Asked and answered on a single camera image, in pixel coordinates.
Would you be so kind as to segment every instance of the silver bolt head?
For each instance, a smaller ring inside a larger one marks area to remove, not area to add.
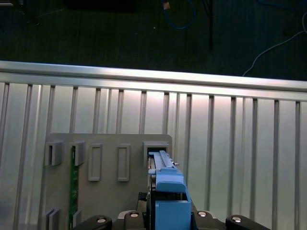
[[[104,222],[106,222],[106,219],[105,219],[105,218],[99,218],[99,219],[97,220],[97,222],[98,222],[98,223],[104,223]]]
[[[138,214],[138,213],[131,213],[130,216],[131,216],[131,217],[138,217],[139,214]]]
[[[234,222],[236,222],[236,223],[241,223],[242,222],[241,218],[239,218],[239,217],[232,217],[232,220]]]
[[[205,213],[205,212],[199,212],[198,215],[201,216],[201,217],[206,217],[207,213]]]

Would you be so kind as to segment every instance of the blue cable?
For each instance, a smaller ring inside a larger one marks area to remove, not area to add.
[[[287,6],[281,5],[281,4],[269,3],[269,2],[262,1],[262,0],[257,0],[257,2],[259,2],[260,4],[263,4],[263,5],[274,6],[274,7],[282,8],[282,9],[285,9],[285,10],[288,10],[288,11],[297,11],[297,10],[301,9],[306,4],[307,0],[303,0],[302,3],[297,8],[287,7]]]
[[[193,22],[194,22],[195,19],[196,19],[196,10],[195,10],[195,7],[194,7],[193,3],[191,2],[191,0],[188,0],[188,2],[190,3],[190,5],[191,5],[191,7],[192,7],[192,10],[193,10],[193,19],[192,19],[192,21],[191,21],[189,24],[187,24],[187,25],[185,25],[185,26],[183,26],[183,27],[175,26],[175,25],[169,20],[168,14],[167,14],[166,10],[164,10],[164,7],[163,7],[163,11],[164,11],[164,15],[165,15],[166,21],[168,22],[168,24],[170,24],[173,28],[175,28],[175,29],[177,29],[177,30],[184,30],[184,29],[187,29],[188,27],[190,27],[190,26],[193,24]]]

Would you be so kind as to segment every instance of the gray bracket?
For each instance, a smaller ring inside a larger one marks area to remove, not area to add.
[[[62,163],[63,142],[54,141],[46,143],[45,165],[58,165]]]
[[[70,147],[75,147],[75,166],[78,166],[82,163],[84,163],[84,157],[85,157],[85,142],[84,141],[76,141],[73,143],[70,143]]]
[[[82,222],[82,211],[78,210],[72,217],[72,227],[76,227]]]
[[[59,211],[60,209],[52,209],[44,216],[44,230],[58,230],[59,229]]]

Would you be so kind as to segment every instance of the metal rod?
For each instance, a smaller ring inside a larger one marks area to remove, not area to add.
[[[13,6],[11,3],[0,3],[0,6]]]

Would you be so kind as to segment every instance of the white cable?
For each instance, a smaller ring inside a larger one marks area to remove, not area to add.
[[[42,15],[37,16],[36,18],[40,18],[40,17],[46,16],[46,15],[49,15],[49,14],[52,14],[52,13],[60,12],[60,11],[63,11],[63,10],[65,10],[65,9],[66,9],[66,8],[62,8],[62,9],[59,9],[59,10],[56,10],[56,11],[44,13],[44,14],[42,14]]]
[[[254,60],[253,64],[251,65],[251,67],[250,67],[248,70],[245,71],[245,73],[243,74],[243,77],[244,77],[248,72],[250,72],[250,71],[254,68],[254,65],[255,65],[256,61],[258,60],[258,58],[260,58],[261,55],[265,54],[266,52],[270,51],[271,49],[274,49],[275,47],[281,46],[281,45],[283,45],[283,44],[289,42],[290,40],[292,40],[293,38],[295,38],[296,36],[298,36],[298,35],[300,35],[300,34],[302,34],[302,33],[306,33],[306,34],[307,34],[307,30],[306,30],[306,28],[305,28],[305,22],[304,22],[305,16],[306,16],[306,15],[307,15],[307,12],[303,15],[303,18],[302,18],[302,24],[303,24],[303,28],[304,28],[303,31],[298,32],[298,33],[295,34],[294,36],[290,37],[288,40],[285,40],[284,42],[278,43],[278,44],[276,44],[276,45],[274,45],[274,46],[268,48],[267,50],[263,51],[261,54],[259,54],[259,55],[255,58],[255,60]]]
[[[305,16],[306,16],[306,15],[307,15],[307,12],[304,13],[304,15],[303,15],[302,24],[303,24],[303,29],[304,29],[305,33],[307,34],[307,29],[306,29],[306,27],[305,27]]]

